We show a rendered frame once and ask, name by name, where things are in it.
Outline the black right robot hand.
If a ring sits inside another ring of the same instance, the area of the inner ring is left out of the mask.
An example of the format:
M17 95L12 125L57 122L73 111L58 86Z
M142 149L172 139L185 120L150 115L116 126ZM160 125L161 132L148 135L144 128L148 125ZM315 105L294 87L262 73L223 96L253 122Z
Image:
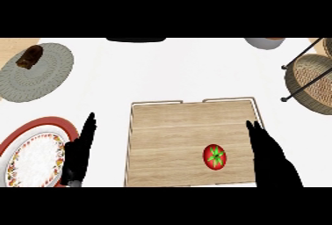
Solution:
M260 188L302 188L303 182L284 149L257 121L247 121L250 131L256 183Z

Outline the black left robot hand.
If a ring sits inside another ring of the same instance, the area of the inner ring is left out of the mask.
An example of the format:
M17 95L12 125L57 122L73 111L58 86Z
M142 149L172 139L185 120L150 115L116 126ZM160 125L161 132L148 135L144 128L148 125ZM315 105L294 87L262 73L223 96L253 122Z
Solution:
M89 167L95 131L96 119L95 113L92 112L85 122L80 137L65 144L65 163L61 184L70 187L82 187Z

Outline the red tomato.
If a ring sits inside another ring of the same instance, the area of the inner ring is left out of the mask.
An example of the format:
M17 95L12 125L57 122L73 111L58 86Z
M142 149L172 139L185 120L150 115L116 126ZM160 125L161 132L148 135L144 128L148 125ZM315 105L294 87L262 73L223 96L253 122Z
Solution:
M209 168L214 171L219 171L228 162L228 156L223 147L217 144L210 144L204 149L203 159Z

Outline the wooden tray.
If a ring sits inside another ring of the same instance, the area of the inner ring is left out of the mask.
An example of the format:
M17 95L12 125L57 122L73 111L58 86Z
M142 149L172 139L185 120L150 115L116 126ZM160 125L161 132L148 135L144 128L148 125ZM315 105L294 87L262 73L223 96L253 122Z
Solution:
M247 121L262 122L253 97L132 104L124 185L170 187L256 181ZM223 147L225 167L203 159L210 144Z

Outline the wicker tiered basket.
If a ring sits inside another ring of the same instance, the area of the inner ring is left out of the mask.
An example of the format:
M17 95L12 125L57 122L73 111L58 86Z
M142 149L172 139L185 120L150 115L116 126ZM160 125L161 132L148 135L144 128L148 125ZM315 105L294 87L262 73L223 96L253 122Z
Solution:
M291 98L313 112L332 115L332 38L324 38L325 54L303 54L285 69Z

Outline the red rimmed patterned plate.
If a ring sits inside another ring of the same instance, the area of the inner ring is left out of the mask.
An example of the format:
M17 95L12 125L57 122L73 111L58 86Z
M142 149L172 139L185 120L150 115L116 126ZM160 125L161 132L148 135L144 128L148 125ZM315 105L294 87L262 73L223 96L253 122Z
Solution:
M61 117L32 120L0 144L0 187L62 187L65 143L79 137Z

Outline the round grey woven placemat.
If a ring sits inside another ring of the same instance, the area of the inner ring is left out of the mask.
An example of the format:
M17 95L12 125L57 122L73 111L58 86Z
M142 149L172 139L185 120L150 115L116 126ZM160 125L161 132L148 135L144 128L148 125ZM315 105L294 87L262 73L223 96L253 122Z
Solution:
M43 98L70 76L74 55L68 47L60 43L42 43L43 55L32 69L17 66L24 55L21 51L0 69L0 97L15 103Z

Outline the brown bread piece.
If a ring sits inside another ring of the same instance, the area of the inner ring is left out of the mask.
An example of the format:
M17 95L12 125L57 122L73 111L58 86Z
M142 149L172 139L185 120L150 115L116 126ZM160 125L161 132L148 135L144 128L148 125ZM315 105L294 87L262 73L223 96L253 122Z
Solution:
M43 55L43 47L40 45L32 46L21 58L17 60L17 66L24 69L32 69Z

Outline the pale wooden board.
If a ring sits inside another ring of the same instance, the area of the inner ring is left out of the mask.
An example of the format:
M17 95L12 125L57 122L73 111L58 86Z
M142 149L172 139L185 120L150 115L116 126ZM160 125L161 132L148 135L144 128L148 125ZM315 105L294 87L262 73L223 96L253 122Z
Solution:
M11 58L37 43L39 38L0 38L0 68L5 67Z

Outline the grey bowl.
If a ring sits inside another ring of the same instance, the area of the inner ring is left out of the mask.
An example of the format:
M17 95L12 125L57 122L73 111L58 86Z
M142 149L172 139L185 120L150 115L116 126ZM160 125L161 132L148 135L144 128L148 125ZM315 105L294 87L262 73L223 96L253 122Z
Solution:
M276 49L284 43L284 38L247 38L245 40L254 47L263 50Z

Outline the black appliance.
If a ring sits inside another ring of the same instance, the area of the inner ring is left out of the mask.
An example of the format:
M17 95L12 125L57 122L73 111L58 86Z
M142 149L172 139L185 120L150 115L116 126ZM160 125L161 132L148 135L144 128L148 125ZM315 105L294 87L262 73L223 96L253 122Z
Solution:
M166 39L167 38L107 38L108 41L130 42L130 43L161 42Z

